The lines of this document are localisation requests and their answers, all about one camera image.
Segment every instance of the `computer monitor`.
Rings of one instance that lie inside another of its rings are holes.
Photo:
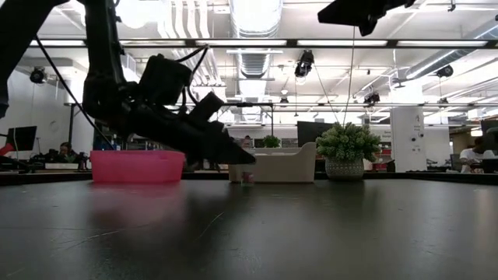
[[[332,128],[333,124],[298,121],[297,122],[297,145],[302,147],[308,142],[316,142],[317,137]]]
[[[7,134],[7,141],[5,144],[12,145],[12,147],[14,147],[14,149],[16,149],[18,152],[32,151],[36,137],[36,126],[24,128],[9,128],[9,133]]]

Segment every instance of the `desk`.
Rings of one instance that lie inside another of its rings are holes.
[[[34,170],[34,173],[81,173],[80,170]]]
[[[497,212],[496,187],[417,180],[4,187],[0,278],[496,279]]]

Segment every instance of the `pink plastic container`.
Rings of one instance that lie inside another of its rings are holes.
[[[181,179],[185,155],[173,151],[92,151],[95,183],[161,184]]]

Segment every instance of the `white pillar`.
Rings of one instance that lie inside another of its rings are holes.
[[[423,103],[422,86],[409,84],[393,89],[394,103]],[[427,170],[423,108],[419,106],[391,109],[391,143],[396,172]]]

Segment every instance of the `ceiling light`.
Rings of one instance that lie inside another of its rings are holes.
[[[286,40],[273,40],[273,39],[242,39],[242,40],[197,40],[197,45],[212,45],[212,46],[285,46]]]
[[[226,50],[227,54],[283,54],[282,50]]]
[[[352,46],[358,47],[382,47],[388,44],[386,40],[298,40],[298,46]]]
[[[488,41],[484,40],[400,40],[399,47],[420,47],[420,46],[455,46],[455,47],[482,47]]]
[[[289,100],[287,99],[287,97],[282,97],[282,98],[280,99],[280,103],[288,103],[288,102],[289,102]]]
[[[116,7],[116,14],[121,18],[124,25],[138,29],[144,27],[149,15],[139,0],[121,1]]]
[[[306,77],[296,77],[296,85],[302,86],[306,83]]]
[[[168,46],[168,47],[183,47],[184,40],[120,40],[123,47],[155,47],[155,46]]]
[[[45,47],[84,47],[83,40],[41,40],[41,44]],[[30,43],[31,47],[38,47],[38,43],[34,40]]]

